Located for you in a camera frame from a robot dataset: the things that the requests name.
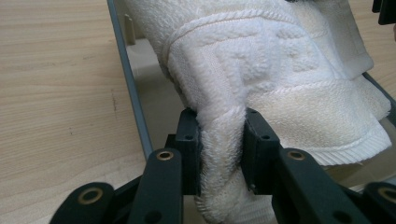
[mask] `textured towel pattern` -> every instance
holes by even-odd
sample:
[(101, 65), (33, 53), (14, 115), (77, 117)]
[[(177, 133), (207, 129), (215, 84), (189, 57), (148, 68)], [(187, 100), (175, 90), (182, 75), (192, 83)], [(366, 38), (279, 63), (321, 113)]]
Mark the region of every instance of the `textured towel pattern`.
[(271, 198), (249, 192), (238, 165), (247, 106), (263, 114), (284, 147), (304, 149), (322, 165), (365, 160), (390, 145), (377, 121), (389, 102), (361, 79), (373, 62), (346, 0), (129, 6), (186, 106), (197, 111), (204, 150), (196, 202), (208, 222), (274, 219)]

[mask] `white cloth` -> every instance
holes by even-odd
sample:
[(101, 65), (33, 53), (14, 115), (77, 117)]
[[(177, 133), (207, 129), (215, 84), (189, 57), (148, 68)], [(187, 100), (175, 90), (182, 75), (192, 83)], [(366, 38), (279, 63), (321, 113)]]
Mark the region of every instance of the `white cloth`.
[[(345, 1), (128, 0), (186, 106), (197, 111), (204, 149), (196, 202), (208, 222), (273, 219), (270, 197), (248, 192), (238, 165), (247, 106), (263, 114), (283, 147), (304, 149), (322, 165), (362, 161), (390, 145), (377, 121), (389, 102), (361, 80), (372, 61)], [(333, 15), (334, 4), (350, 16)], [(340, 20), (355, 33), (339, 31), (332, 22)], [(338, 38), (361, 45), (345, 49)]]

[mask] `wooden table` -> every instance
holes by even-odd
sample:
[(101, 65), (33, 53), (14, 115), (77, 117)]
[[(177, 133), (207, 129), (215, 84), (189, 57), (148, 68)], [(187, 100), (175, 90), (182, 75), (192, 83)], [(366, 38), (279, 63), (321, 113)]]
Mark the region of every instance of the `wooden table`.
[[(396, 98), (392, 28), (351, 4)], [(144, 165), (106, 1), (0, 0), (0, 223), (48, 223), (73, 189)]]

